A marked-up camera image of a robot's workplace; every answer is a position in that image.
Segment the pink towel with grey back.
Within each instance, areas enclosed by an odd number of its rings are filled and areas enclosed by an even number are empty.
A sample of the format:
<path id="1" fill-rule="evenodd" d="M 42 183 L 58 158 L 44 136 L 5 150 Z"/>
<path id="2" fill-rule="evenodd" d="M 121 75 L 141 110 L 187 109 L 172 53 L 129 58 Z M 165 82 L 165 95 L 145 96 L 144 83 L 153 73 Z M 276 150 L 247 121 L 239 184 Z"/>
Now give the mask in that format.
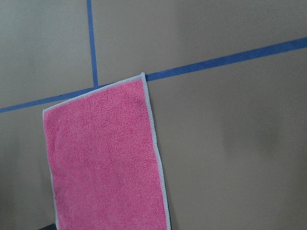
<path id="1" fill-rule="evenodd" d="M 169 230 L 144 73 L 43 111 L 59 230 Z"/>

